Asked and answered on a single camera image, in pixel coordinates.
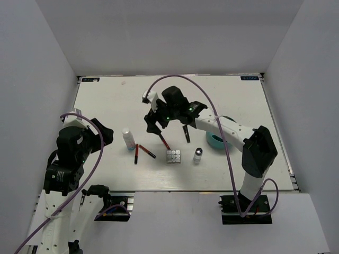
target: white bottle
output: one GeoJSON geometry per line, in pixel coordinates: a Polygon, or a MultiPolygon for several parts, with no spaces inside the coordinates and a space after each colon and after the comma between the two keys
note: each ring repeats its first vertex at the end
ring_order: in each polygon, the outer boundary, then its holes
{"type": "Polygon", "coordinates": [[[122,129],[122,137],[126,143],[128,150],[134,150],[136,148],[136,143],[134,141],[132,132],[129,130],[129,128],[122,129]]]}

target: small bottle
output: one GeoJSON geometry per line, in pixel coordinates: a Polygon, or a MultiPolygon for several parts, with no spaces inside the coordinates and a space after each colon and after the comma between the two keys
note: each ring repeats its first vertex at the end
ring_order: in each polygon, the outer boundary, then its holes
{"type": "Polygon", "coordinates": [[[122,137],[126,143],[127,149],[134,150],[136,147],[136,143],[134,141],[132,132],[129,130],[129,128],[122,129],[122,137]]]}
{"type": "Polygon", "coordinates": [[[194,156],[193,156],[194,162],[199,163],[200,160],[201,160],[201,156],[202,156],[202,149],[200,147],[198,147],[195,150],[195,153],[194,153],[194,156]]]}

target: metal cube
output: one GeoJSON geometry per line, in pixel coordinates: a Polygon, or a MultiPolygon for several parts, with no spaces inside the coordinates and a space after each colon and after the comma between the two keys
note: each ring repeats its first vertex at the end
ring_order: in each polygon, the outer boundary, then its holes
{"type": "Polygon", "coordinates": [[[166,160],[168,164],[180,164],[181,153],[180,150],[167,150],[166,160]]]}

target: black marker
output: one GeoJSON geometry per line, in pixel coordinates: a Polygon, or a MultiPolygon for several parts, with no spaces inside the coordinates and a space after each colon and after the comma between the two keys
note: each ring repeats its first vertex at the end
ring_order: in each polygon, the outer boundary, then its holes
{"type": "Polygon", "coordinates": [[[166,140],[164,139],[164,137],[161,135],[161,133],[159,134],[159,137],[161,139],[161,141],[164,143],[165,147],[170,150],[170,146],[167,144],[166,140]]]}
{"type": "Polygon", "coordinates": [[[182,128],[184,129],[184,133],[185,133],[187,143],[191,143],[191,139],[190,139],[190,135],[189,135],[189,129],[187,128],[187,125],[182,126],[182,128]]]}
{"type": "Polygon", "coordinates": [[[134,164],[138,164],[138,150],[139,150],[139,144],[136,145],[136,155],[134,156],[134,164]]]}

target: wire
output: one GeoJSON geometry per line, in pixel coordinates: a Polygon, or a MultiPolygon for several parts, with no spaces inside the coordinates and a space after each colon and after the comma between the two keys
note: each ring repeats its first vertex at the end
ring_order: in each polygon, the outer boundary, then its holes
{"type": "Polygon", "coordinates": [[[125,212],[128,214],[129,217],[131,217],[131,214],[129,213],[129,211],[127,210],[126,207],[124,207],[123,205],[111,205],[110,207],[108,207],[107,209],[105,209],[104,211],[102,211],[101,213],[99,213],[96,217],[95,220],[97,220],[98,218],[100,218],[104,213],[106,213],[107,211],[109,211],[110,209],[116,208],[116,207],[120,207],[123,208],[125,210],[125,212]]]}
{"type": "Polygon", "coordinates": [[[257,205],[256,206],[256,210],[255,210],[255,213],[252,215],[252,216],[256,216],[256,214],[259,212],[259,206],[257,205]]]}
{"type": "Polygon", "coordinates": [[[112,208],[109,211],[106,212],[106,214],[113,213],[117,208],[112,208]]]}
{"type": "MultiPolygon", "coordinates": [[[[99,156],[96,160],[96,163],[92,169],[92,171],[90,172],[90,174],[87,176],[87,178],[84,180],[84,182],[79,186],[79,188],[73,193],[73,195],[71,197],[69,197],[65,202],[63,202],[52,214],[51,216],[56,216],[57,214],[59,214],[61,212],[62,209],[64,209],[66,207],[66,205],[68,205],[74,198],[75,196],[81,191],[81,189],[87,184],[88,180],[91,178],[91,176],[94,174],[96,168],[98,167],[99,165],[99,162],[101,160],[101,157],[102,157],[102,153],[104,151],[104,139],[102,137],[102,134],[99,130],[99,128],[88,118],[80,115],[80,114],[77,114],[77,113],[66,113],[66,114],[62,114],[60,116],[60,118],[64,118],[66,116],[69,116],[69,115],[74,115],[74,116],[77,116],[77,117],[80,117],[81,119],[87,121],[88,123],[90,123],[94,128],[95,130],[98,132],[99,134],[99,137],[100,137],[100,153],[99,153],[99,156]]],[[[14,254],[18,254],[19,251],[25,246],[25,244],[31,240],[31,238],[39,232],[40,229],[42,229],[47,223],[49,223],[51,220],[51,218],[47,218],[44,222],[42,222],[40,224],[40,226],[38,226],[23,242],[22,244],[20,244],[20,246],[17,248],[17,250],[15,251],[14,254]]]]}
{"type": "Polygon", "coordinates": [[[222,131],[222,127],[221,127],[221,123],[220,123],[220,119],[218,116],[218,113],[217,113],[217,110],[216,110],[216,107],[214,106],[211,98],[208,96],[208,94],[201,88],[201,86],[199,86],[196,82],[194,82],[193,80],[185,77],[185,76],[182,76],[182,75],[166,75],[166,76],[163,76],[161,78],[158,78],[156,81],[153,82],[153,84],[151,84],[151,86],[149,87],[147,93],[146,93],[146,98],[150,92],[150,90],[155,86],[156,83],[158,83],[160,80],[162,79],[165,79],[165,78],[170,78],[170,77],[178,77],[178,78],[183,78],[183,79],[186,79],[187,81],[191,82],[193,85],[195,85],[200,91],[202,91],[202,93],[204,94],[204,96],[206,97],[206,99],[209,101],[209,103],[211,104],[211,107],[214,111],[214,115],[216,116],[216,119],[217,119],[217,123],[218,123],[218,127],[219,127],[219,131],[220,131],[220,134],[221,134],[221,137],[222,137],[222,142],[224,144],[224,149],[225,149],[225,152],[226,152],[226,158],[227,158],[227,164],[228,164],[228,168],[229,168],[229,174],[230,174],[230,177],[231,177],[231,183],[232,183],[232,189],[233,189],[233,194],[234,194],[234,199],[235,199],[235,203],[236,203],[236,206],[237,206],[237,209],[238,209],[238,212],[240,214],[240,217],[245,217],[246,214],[248,213],[248,211],[251,209],[251,207],[253,206],[253,204],[255,203],[255,201],[258,199],[258,197],[260,196],[261,194],[261,191],[263,190],[264,188],[264,185],[265,183],[270,180],[274,183],[275,185],[275,188],[276,188],[276,200],[275,200],[275,204],[273,206],[273,209],[275,208],[276,204],[278,203],[278,198],[279,198],[279,190],[278,190],[278,186],[276,184],[276,182],[273,180],[273,179],[266,179],[263,183],[263,185],[260,187],[259,191],[257,192],[257,194],[255,195],[254,199],[251,201],[251,203],[248,205],[248,208],[246,209],[245,212],[242,212],[241,211],[241,208],[240,208],[240,204],[239,204],[239,198],[238,198],[238,195],[237,195],[237,189],[236,189],[236,186],[235,186],[235,180],[234,180],[234,174],[233,174],[233,169],[232,169],[232,164],[231,164],[231,158],[229,156],[229,151],[228,151],[228,147],[227,147],[227,141],[226,141],[226,138],[225,138],[225,135],[224,135],[224,132],[222,131]]]}

